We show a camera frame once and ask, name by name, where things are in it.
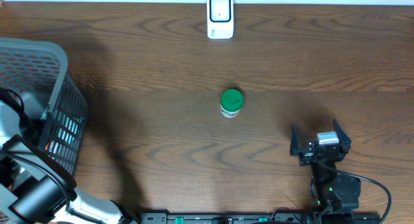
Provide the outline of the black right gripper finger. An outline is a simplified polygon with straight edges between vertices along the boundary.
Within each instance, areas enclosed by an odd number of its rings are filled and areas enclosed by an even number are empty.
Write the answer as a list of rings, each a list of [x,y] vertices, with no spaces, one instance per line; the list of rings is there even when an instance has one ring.
[[[292,137],[291,137],[291,142],[290,142],[290,156],[298,156],[301,153],[300,150],[300,143],[299,143],[299,138],[298,138],[298,134],[296,131],[296,127],[294,125],[292,125]]]
[[[338,121],[336,119],[333,120],[334,125],[334,131],[336,132],[338,139],[340,141],[340,144],[342,146],[350,146],[351,145],[351,139],[348,137],[348,135],[345,133],[345,131],[340,127]]]

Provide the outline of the green lid white jar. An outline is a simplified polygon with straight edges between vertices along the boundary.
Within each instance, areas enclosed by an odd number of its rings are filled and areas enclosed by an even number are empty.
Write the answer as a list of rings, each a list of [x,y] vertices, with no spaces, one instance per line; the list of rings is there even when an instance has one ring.
[[[244,104],[242,92],[237,89],[227,89],[221,96],[221,114],[226,118],[236,117]]]

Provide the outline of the teal wet wipes pack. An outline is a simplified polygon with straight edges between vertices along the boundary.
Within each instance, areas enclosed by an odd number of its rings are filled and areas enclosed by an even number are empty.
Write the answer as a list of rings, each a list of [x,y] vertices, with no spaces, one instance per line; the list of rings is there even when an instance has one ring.
[[[58,110],[53,112],[51,117],[52,125],[45,150],[58,155],[64,155],[64,150],[77,154],[86,119]]]

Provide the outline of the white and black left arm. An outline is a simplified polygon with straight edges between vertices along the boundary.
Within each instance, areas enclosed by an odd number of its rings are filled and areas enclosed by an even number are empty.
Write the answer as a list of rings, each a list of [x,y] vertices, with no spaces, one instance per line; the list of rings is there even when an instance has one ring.
[[[23,99],[1,89],[1,210],[14,223],[139,223],[110,200],[79,190],[73,176],[37,144],[44,121]]]

